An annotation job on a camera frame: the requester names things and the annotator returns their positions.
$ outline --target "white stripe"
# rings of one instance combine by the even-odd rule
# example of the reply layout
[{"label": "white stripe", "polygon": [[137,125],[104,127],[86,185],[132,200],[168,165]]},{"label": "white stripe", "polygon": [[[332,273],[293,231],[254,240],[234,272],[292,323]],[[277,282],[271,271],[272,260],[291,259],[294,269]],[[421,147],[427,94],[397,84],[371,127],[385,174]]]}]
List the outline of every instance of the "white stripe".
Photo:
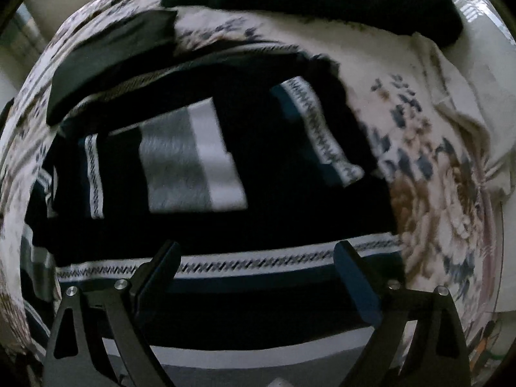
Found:
[{"label": "white stripe", "polygon": [[[363,348],[373,332],[373,327],[365,327],[300,345],[252,351],[203,351],[162,346],[151,346],[151,349],[161,365],[204,370],[247,370],[301,364],[331,357],[343,351]],[[114,340],[103,341],[108,355],[120,356]]]},{"label": "white stripe", "polygon": [[33,245],[33,243],[32,243],[33,236],[34,236],[34,233],[32,231],[32,228],[30,228],[30,225],[25,223],[25,225],[23,226],[23,230],[22,230],[22,237],[25,240],[27,240],[30,245]]},{"label": "white stripe", "polygon": [[364,177],[364,171],[352,164],[328,129],[321,102],[312,87],[302,77],[294,77],[281,84],[299,111],[306,135],[322,164],[331,164],[344,187]]},{"label": "white stripe", "polygon": [[53,183],[53,187],[52,187],[52,190],[53,190],[53,193],[52,193],[52,197],[56,197],[56,192],[57,192],[57,169],[54,167],[54,179],[52,180],[52,183]]},{"label": "white stripe", "polygon": [[34,320],[38,323],[38,325],[40,325],[42,327],[45,334],[48,337],[50,337],[50,330],[48,329],[46,324],[43,322],[43,320],[41,319],[38,312],[32,307],[32,305],[29,304],[29,302],[27,300],[23,300],[23,305],[25,306],[25,310],[27,310],[30,313],[30,315],[34,318]]},{"label": "white stripe", "polygon": [[43,188],[43,190],[45,191],[45,193],[46,193],[46,192],[48,192],[48,190],[49,190],[49,188],[50,188],[50,184],[49,184],[47,181],[45,181],[45,180],[44,180],[44,179],[42,179],[40,176],[38,176],[38,177],[36,178],[36,182],[38,182],[38,183],[41,185],[41,187]]},{"label": "white stripe", "polygon": [[213,99],[192,104],[187,110],[213,210],[246,209],[246,194],[233,156],[226,150]]},{"label": "white stripe", "polygon": [[104,192],[99,171],[99,152],[96,145],[97,134],[88,135],[84,139],[86,152],[86,167],[90,183],[90,213],[91,218],[104,218]]},{"label": "white stripe", "polygon": [[43,348],[38,342],[36,342],[34,339],[30,339],[32,341],[32,344],[33,344],[33,353],[34,353],[34,356],[35,358],[43,363],[43,361],[45,360],[45,355],[46,355],[46,350],[45,348]]},{"label": "white stripe", "polygon": [[[390,233],[372,234],[367,236],[360,236],[348,239],[350,244],[359,248],[361,245],[368,243],[389,243],[386,247],[371,248],[359,251],[360,257],[367,257],[374,254],[380,253],[395,253],[401,251],[399,245],[399,239],[397,236],[393,236]],[[333,264],[333,257],[318,260],[316,262],[307,261],[306,263],[293,263],[283,264],[281,266],[271,266],[262,268],[241,268],[231,271],[208,271],[202,274],[200,273],[187,273],[182,272],[181,268],[187,265],[196,263],[223,263],[231,261],[249,261],[249,260],[262,260],[267,258],[276,257],[288,257],[288,256],[299,256],[303,254],[310,254],[316,252],[324,252],[333,250],[335,245],[340,242],[312,244],[301,247],[292,247],[285,249],[275,250],[263,250],[253,252],[239,252],[239,253],[223,253],[223,254],[211,254],[211,255],[198,255],[198,256],[183,256],[181,258],[180,270],[177,272],[176,279],[196,279],[196,278],[221,278],[224,276],[249,276],[249,275],[262,275],[267,273],[280,273],[280,272],[291,272],[301,269],[310,269],[320,266],[328,266]],[[84,262],[77,265],[70,265],[65,267],[56,268],[56,273],[59,275],[59,281],[61,283],[68,282],[80,282],[93,279],[120,279],[130,278],[134,271],[143,263],[150,262],[152,258],[141,258],[141,259],[127,259],[127,260],[106,260],[106,261],[94,261]],[[63,276],[66,273],[76,273],[74,276]]]}]

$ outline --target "gray stripe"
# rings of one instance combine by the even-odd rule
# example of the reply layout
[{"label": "gray stripe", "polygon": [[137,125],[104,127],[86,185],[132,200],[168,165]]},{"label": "gray stripe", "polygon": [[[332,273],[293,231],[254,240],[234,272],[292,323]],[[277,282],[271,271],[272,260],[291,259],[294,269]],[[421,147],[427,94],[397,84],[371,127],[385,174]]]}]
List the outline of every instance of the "gray stripe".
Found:
[{"label": "gray stripe", "polygon": [[187,109],[154,117],[139,128],[150,212],[212,210]]},{"label": "gray stripe", "polygon": [[[248,370],[302,364],[331,357],[343,351],[363,348],[373,332],[373,327],[364,327],[299,345],[261,350],[204,351],[162,346],[151,346],[151,349],[161,365],[206,370]],[[103,341],[109,355],[120,356],[113,340]]]},{"label": "gray stripe", "polygon": [[29,275],[35,296],[52,302],[55,287],[54,257],[47,249],[33,245],[32,230],[28,225],[25,225],[20,243],[20,269]]},{"label": "gray stripe", "polygon": [[[338,387],[357,362],[363,347],[346,350],[343,346],[342,349],[342,352],[329,357],[287,366],[245,370],[211,370],[173,364],[163,364],[162,367],[175,385],[189,387],[265,387],[278,378],[288,380],[295,387]],[[125,375],[123,384],[131,386],[133,384],[129,382],[127,371],[118,355],[117,352],[108,352],[115,373]]]},{"label": "gray stripe", "polygon": [[226,150],[213,100],[210,98],[191,104],[187,110],[213,210],[245,209],[246,194],[233,157]]},{"label": "gray stripe", "polygon": [[32,341],[32,345],[29,346],[30,350],[34,354],[35,358],[41,362],[45,362],[46,350],[43,348],[38,342],[36,342],[33,338],[30,339]]}]

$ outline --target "bed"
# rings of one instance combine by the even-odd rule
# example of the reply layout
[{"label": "bed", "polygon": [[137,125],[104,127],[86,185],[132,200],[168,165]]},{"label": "bed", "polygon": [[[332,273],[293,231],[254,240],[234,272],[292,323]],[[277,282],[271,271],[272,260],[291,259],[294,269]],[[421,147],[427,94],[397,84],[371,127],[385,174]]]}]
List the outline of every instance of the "bed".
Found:
[{"label": "bed", "polygon": [[[175,54],[220,40],[258,39],[298,45],[314,55],[326,54],[339,64],[348,104],[389,183],[399,235],[389,248],[401,252],[409,288],[432,291],[437,285],[446,285],[450,289],[466,341],[475,345],[471,349],[474,357],[479,333],[481,337],[483,328],[496,319],[504,247],[500,193],[511,190],[510,172],[497,166],[486,176],[489,169],[479,166],[485,158],[478,141],[489,133],[486,110],[495,105],[508,110],[514,106],[516,97],[508,90],[501,91],[503,96],[496,92],[498,85],[510,89],[508,77],[516,71],[508,74],[507,70],[516,62],[502,65],[499,60],[515,58],[516,43],[488,0],[454,1],[467,24],[463,36],[446,48],[444,55],[421,35],[396,36],[358,24],[204,7],[177,9]],[[30,192],[34,182],[41,182],[40,168],[57,132],[45,122],[54,72],[80,42],[136,13],[158,9],[159,2],[93,0],[78,10],[48,44],[11,108],[0,139],[0,311],[10,328],[2,343],[13,351],[30,350],[39,359],[45,354],[27,324],[27,316],[38,319],[38,313],[22,296],[20,245],[27,239],[21,223]],[[483,42],[481,34],[496,39],[489,55],[476,44]],[[285,252],[264,254],[274,258]],[[224,260],[263,259],[249,252],[233,255]],[[56,267],[48,259],[45,266],[65,289],[89,279],[128,277],[148,260],[133,257],[117,263]],[[183,276],[187,278],[189,269],[197,272],[198,263],[220,260],[209,255],[186,257]],[[114,265],[114,272],[102,270]],[[405,338],[406,346],[410,328]],[[106,347],[111,347],[115,356],[113,345]]]}]

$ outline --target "metal screw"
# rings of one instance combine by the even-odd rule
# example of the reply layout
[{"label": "metal screw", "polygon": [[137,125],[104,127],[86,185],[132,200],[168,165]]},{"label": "metal screw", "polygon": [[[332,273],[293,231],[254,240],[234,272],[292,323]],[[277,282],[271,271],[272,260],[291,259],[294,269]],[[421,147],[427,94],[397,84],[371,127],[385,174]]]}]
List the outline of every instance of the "metal screw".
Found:
[{"label": "metal screw", "polygon": [[394,289],[394,290],[397,290],[399,288],[402,287],[401,283],[399,281],[397,281],[396,279],[390,279],[388,282],[387,282],[387,286],[390,288],[390,289]]},{"label": "metal screw", "polygon": [[77,294],[78,288],[76,286],[71,286],[66,290],[66,295],[69,297],[73,297],[75,294]]},{"label": "metal screw", "polygon": [[114,283],[114,288],[122,290],[122,289],[126,289],[128,285],[129,285],[129,283],[128,283],[127,279],[119,279],[117,282]]},{"label": "metal screw", "polygon": [[443,297],[446,297],[450,293],[450,291],[448,291],[448,288],[442,285],[437,287],[437,292],[439,293],[439,295],[442,295]]}]

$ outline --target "floral blanket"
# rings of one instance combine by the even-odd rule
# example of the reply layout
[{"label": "floral blanket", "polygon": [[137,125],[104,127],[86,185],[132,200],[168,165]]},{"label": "floral blanket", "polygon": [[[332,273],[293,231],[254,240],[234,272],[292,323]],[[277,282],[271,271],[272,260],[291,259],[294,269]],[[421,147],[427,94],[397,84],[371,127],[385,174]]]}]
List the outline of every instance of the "floral blanket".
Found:
[{"label": "floral blanket", "polygon": [[[20,241],[30,190],[56,133],[45,123],[53,72],[84,39],[159,8],[159,1],[94,0],[77,11],[16,97],[0,140],[0,316],[10,328],[2,343],[13,350],[31,348],[20,288]],[[481,153],[473,143],[482,124],[474,114],[463,114],[474,110],[471,89],[435,45],[419,35],[396,36],[357,24],[202,7],[178,8],[176,33],[177,53],[222,38],[263,38],[325,53],[340,63],[348,104],[390,184],[409,287],[448,286],[466,335],[474,336],[491,305],[500,255],[477,166]]]}]

